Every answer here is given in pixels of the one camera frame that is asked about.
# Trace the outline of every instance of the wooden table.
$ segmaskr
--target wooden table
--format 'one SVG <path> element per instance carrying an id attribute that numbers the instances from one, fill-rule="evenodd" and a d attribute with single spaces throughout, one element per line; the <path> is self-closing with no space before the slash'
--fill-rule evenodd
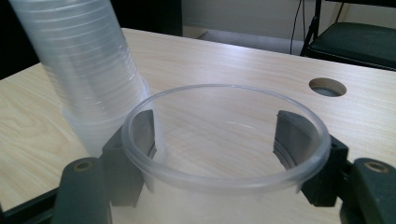
<path id="1" fill-rule="evenodd" d="M 192 84 L 230 83 L 276 91 L 318 114 L 350 148 L 351 161 L 369 157 L 396 165 L 396 74 L 269 51 L 135 30 L 123 30 L 150 93 Z M 308 83 L 337 80 L 346 94 L 327 97 Z M 0 202 L 4 210 L 58 186 L 62 169 L 86 157 L 60 111 L 41 64 L 0 81 Z M 338 223 L 337 208 L 318 209 Z"/>

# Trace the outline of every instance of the light wood tabletop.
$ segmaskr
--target light wood tabletop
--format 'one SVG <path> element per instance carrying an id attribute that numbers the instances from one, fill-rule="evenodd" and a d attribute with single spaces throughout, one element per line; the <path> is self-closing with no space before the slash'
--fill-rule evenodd
<path id="1" fill-rule="evenodd" d="M 170 35 L 123 29 L 150 94 L 193 84 L 227 83 L 275 91 L 306 105 L 348 159 L 396 165 L 396 73 Z M 315 93 L 314 78 L 346 87 L 339 97 Z M 71 131 L 41 64 L 0 81 L 0 203 L 4 210 L 59 185 L 63 168 L 88 156 Z M 316 223 L 339 223 L 337 208 Z"/>

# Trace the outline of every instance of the stack of plastic cups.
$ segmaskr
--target stack of plastic cups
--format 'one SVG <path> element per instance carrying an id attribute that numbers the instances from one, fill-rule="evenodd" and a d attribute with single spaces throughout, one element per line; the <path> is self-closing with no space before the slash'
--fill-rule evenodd
<path id="1" fill-rule="evenodd" d="M 10 0 L 90 155 L 149 96 L 108 0 Z"/>

